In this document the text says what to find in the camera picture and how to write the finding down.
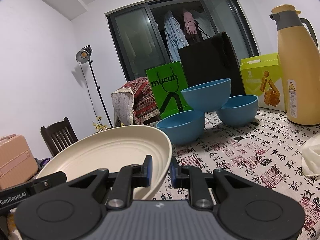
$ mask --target beige plate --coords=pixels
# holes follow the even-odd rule
[[[123,166],[142,164],[152,156],[152,180],[149,188],[136,188],[135,199],[152,199],[167,175],[172,156],[169,138],[150,126],[123,126],[93,134],[56,155],[37,178],[63,171],[67,181],[99,168],[117,172]]]

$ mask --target yellow thermos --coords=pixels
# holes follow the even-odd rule
[[[316,35],[293,5],[272,9],[278,29],[278,53],[288,120],[300,125],[320,124],[320,54]]]

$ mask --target pink suitcase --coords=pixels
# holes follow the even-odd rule
[[[0,189],[26,182],[37,171],[25,137],[12,134],[0,138]]]

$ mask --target chair backrest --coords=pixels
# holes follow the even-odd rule
[[[56,122],[47,128],[41,127],[40,132],[52,156],[78,141],[67,117],[62,122]]]

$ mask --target tablecloth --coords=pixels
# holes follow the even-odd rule
[[[189,145],[173,146],[179,165],[191,165],[212,173],[225,169],[238,176],[287,195],[300,203],[306,220],[299,240],[320,235],[320,177],[305,177],[301,147],[320,132],[320,126],[292,124],[284,112],[258,109],[254,122],[245,127],[224,125],[216,113],[207,113],[205,131]],[[188,199],[188,190],[174,189],[169,173],[153,200]]]

